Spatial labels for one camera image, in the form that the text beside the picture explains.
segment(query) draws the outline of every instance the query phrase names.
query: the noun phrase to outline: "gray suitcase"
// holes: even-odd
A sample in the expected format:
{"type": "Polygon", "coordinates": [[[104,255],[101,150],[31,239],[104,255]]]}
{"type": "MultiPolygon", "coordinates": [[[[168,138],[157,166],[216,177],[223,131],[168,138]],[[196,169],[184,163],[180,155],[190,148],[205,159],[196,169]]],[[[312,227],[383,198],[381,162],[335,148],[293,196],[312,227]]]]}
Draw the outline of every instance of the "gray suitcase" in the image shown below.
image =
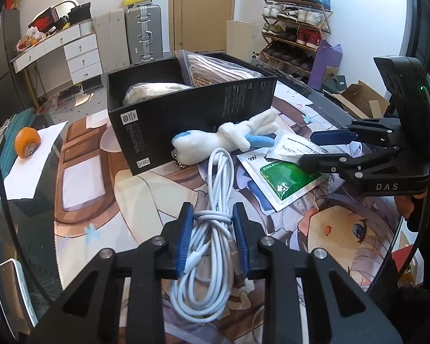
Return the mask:
{"type": "Polygon", "coordinates": [[[127,44],[131,63],[163,58],[161,7],[144,5],[126,10],[127,44]]]}
{"type": "Polygon", "coordinates": [[[94,18],[100,63],[104,72],[129,66],[124,10],[117,9],[94,18]]]}

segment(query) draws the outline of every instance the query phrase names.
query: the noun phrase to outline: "das logo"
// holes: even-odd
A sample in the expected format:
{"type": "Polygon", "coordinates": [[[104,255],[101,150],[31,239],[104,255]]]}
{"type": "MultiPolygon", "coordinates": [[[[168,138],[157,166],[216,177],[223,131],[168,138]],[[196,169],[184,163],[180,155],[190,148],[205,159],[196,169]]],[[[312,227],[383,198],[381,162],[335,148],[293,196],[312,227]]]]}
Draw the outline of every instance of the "das logo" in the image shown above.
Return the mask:
{"type": "Polygon", "coordinates": [[[391,184],[387,183],[385,185],[378,183],[376,184],[376,190],[382,190],[382,191],[388,191],[388,190],[398,190],[398,184],[394,183],[392,184],[392,189],[390,188],[391,184]]]}

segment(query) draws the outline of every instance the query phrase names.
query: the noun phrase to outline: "purple bag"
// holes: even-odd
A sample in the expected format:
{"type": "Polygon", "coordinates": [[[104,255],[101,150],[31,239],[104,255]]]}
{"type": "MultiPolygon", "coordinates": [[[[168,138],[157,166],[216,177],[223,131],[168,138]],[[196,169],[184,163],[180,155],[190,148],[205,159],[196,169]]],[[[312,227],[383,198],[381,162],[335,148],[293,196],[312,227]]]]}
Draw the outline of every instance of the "purple bag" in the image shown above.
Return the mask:
{"type": "Polygon", "coordinates": [[[309,76],[308,86],[318,91],[322,89],[323,77],[327,67],[339,67],[342,59],[343,48],[340,45],[332,47],[328,41],[323,40],[315,55],[314,66],[309,76]]]}

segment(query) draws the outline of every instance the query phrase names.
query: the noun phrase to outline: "orange persimmon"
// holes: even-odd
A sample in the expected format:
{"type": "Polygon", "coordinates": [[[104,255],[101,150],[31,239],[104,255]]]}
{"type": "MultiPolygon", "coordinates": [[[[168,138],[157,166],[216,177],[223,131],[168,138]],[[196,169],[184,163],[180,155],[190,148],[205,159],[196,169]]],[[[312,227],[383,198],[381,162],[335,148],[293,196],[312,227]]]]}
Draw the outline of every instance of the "orange persimmon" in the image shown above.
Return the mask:
{"type": "Polygon", "coordinates": [[[22,159],[29,157],[40,146],[41,141],[36,129],[25,126],[15,138],[16,154],[22,159]]]}

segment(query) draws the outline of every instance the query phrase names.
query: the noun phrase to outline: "white plush bunny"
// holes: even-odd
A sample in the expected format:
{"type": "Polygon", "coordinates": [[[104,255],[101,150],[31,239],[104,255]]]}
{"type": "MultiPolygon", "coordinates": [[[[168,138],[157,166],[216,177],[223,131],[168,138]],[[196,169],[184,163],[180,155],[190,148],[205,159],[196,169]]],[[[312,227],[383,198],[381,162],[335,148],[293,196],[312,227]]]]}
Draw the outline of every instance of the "white plush bunny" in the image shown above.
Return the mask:
{"type": "Polygon", "coordinates": [[[277,111],[269,109],[239,124],[225,123],[216,133],[187,131],[177,134],[172,139],[172,144],[183,165],[204,161],[216,148],[224,148],[229,152],[240,149],[245,152],[251,146],[271,147],[274,139],[264,136],[278,131],[276,118],[277,111]]]}

